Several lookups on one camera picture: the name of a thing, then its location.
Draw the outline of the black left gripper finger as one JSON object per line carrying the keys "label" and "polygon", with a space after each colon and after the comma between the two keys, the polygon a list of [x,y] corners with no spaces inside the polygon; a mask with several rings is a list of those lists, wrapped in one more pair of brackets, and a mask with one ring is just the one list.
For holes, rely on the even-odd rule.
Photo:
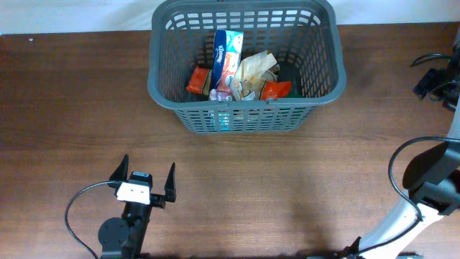
{"label": "black left gripper finger", "polygon": [[126,181],[128,168],[129,168],[129,156],[125,154],[119,166],[109,177],[109,180],[110,181]]}
{"label": "black left gripper finger", "polygon": [[175,187],[175,163],[172,163],[170,171],[165,182],[165,200],[166,202],[175,203],[177,192]]}

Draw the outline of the orange-ended pasta packet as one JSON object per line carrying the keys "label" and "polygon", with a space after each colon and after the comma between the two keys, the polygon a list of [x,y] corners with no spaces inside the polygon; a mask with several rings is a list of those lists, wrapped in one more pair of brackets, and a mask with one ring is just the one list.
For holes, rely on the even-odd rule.
{"label": "orange-ended pasta packet", "polygon": [[[202,96],[209,96],[212,70],[196,67],[186,86],[186,91]],[[277,82],[272,71],[266,71],[255,83],[248,80],[236,84],[236,92],[240,101],[277,100],[285,98],[291,91],[290,81]]]}

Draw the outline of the beige clear snack bag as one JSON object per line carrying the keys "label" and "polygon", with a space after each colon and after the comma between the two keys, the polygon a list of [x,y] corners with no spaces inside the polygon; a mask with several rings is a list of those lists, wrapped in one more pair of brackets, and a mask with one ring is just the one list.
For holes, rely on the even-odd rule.
{"label": "beige clear snack bag", "polygon": [[277,81],[280,66],[274,55],[263,51],[240,62],[230,89],[236,101],[260,100],[268,81]]}

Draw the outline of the green-lidded seasoning jar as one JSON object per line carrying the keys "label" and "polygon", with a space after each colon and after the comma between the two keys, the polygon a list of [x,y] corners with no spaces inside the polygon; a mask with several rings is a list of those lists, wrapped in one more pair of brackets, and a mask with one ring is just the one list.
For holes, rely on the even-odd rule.
{"label": "green-lidded seasoning jar", "polygon": [[303,98],[303,96],[297,93],[289,93],[285,98],[299,99],[299,98]]}

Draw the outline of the multicolour tissue pack bundle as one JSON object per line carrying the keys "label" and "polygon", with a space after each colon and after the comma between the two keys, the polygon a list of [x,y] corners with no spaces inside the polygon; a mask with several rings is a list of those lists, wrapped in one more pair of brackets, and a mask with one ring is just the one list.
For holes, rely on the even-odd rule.
{"label": "multicolour tissue pack bundle", "polygon": [[211,69],[211,84],[209,100],[217,102],[234,101],[231,92],[231,82],[238,70],[244,33],[218,29],[214,34],[213,68]]}

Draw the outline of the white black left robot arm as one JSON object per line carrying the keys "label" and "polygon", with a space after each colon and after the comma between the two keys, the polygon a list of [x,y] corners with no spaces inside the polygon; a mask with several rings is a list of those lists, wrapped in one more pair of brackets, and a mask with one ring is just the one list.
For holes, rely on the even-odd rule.
{"label": "white black left robot arm", "polygon": [[120,217],[107,219],[98,230],[102,246],[102,259],[149,258],[142,252],[144,237],[154,208],[164,209],[166,203],[177,198],[175,164],[170,167],[164,193],[152,193],[152,175],[139,171],[128,173],[129,156],[125,155],[111,174],[109,187],[115,189],[115,197],[125,203]]}

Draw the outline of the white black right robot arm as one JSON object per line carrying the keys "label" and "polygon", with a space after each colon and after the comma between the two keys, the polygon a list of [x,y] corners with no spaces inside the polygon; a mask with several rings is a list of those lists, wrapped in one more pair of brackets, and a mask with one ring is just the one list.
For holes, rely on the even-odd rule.
{"label": "white black right robot arm", "polygon": [[[390,213],[369,233],[355,239],[337,258],[404,258],[403,250],[428,226],[459,209],[459,41],[447,55],[448,66],[431,69],[413,89],[420,99],[428,97],[454,112],[447,136],[411,139],[393,153],[388,165],[390,183],[400,199]],[[418,142],[438,144],[415,156],[397,187],[392,169],[396,157]]]}

